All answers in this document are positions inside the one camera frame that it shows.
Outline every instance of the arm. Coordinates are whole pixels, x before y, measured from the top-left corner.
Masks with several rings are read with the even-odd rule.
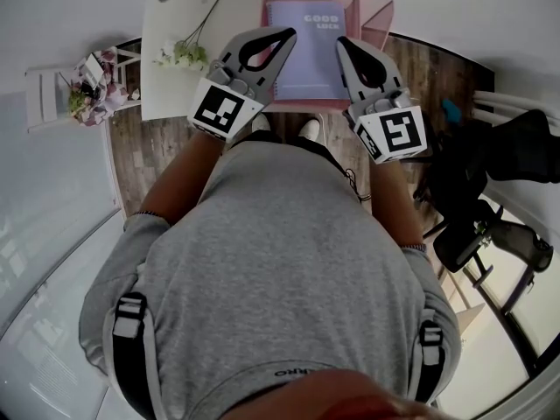
[[[148,192],[87,293],[80,315],[80,344],[87,360],[108,374],[102,347],[103,322],[118,299],[134,286],[152,244],[192,210],[220,158],[223,142],[196,133]]]
[[[179,222],[199,202],[223,148],[217,138],[194,134],[150,189],[140,211],[158,214],[171,225]]]
[[[445,389],[447,384],[449,384],[459,364],[462,348],[459,334],[459,322],[455,312],[447,301],[447,297],[441,289],[428,257],[419,250],[411,248],[404,248],[402,252],[409,262],[410,268],[416,276],[417,281],[420,283],[425,295],[423,316],[431,313],[433,316],[431,320],[436,323],[442,331],[441,347],[445,356],[444,366],[437,386],[430,398],[433,400]]]
[[[374,164],[370,161],[369,178],[374,218],[399,246],[422,244],[422,226],[400,162]]]

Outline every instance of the white sneaker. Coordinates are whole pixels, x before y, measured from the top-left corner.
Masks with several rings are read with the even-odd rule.
[[[257,132],[258,130],[270,130],[270,123],[264,114],[259,114],[251,124],[251,130]]]
[[[317,142],[320,131],[321,131],[321,123],[316,118],[312,118],[299,131],[299,136],[305,137],[307,138],[307,140],[311,140],[312,142]]]

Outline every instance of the person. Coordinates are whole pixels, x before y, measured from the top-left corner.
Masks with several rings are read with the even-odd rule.
[[[433,400],[458,365],[459,328],[403,169],[371,164],[372,217],[319,130],[310,120],[281,144],[259,115],[222,157],[220,140],[190,139],[86,295],[90,363],[110,374],[103,323],[134,291],[153,317],[167,418],[441,416],[413,402],[420,333],[426,319],[441,332]]]

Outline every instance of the wooden floor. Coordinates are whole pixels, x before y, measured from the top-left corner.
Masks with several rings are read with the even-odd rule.
[[[133,45],[130,49],[138,51],[139,47]],[[494,90],[492,72],[431,46],[390,36],[385,52],[395,60],[404,82],[409,85],[411,96],[418,99],[422,109],[430,116],[436,132],[446,128],[441,109],[444,98],[453,101],[463,114],[469,114],[474,89]],[[128,77],[129,91],[132,92],[139,86],[137,64],[129,67]],[[293,136],[308,118],[308,115],[300,114],[274,114],[272,128],[281,137]],[[354,170],[359,191],[369,193],[368,154],[360,140],[347,127],[342,115],[324,115],[324,119],[329,151],[344,169]],[[115,115],[110,133],[124,210],[131,215],[140,207],[156,178],[186,145],[193,129],[184,117],[141,122],[141,109],[131,108]],[[423,168],[407,164],[406,169],[410,189],[413,190]],[[419,209],[424,227],[431,228],[437,214],[427,204]]]

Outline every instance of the black backpack strap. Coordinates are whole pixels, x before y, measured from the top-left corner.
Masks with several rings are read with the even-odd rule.
[[[157,420],[150,397],[144,351],[146,297],[139,292],[122,296],[115,309],[113,362],[124,398],[146,420]]]
[[[427,403],[438,388],[445,364],[443,342],[444,334],[438,324],[425,320],[420,328],[423,362],[416,392],[418,402]]]

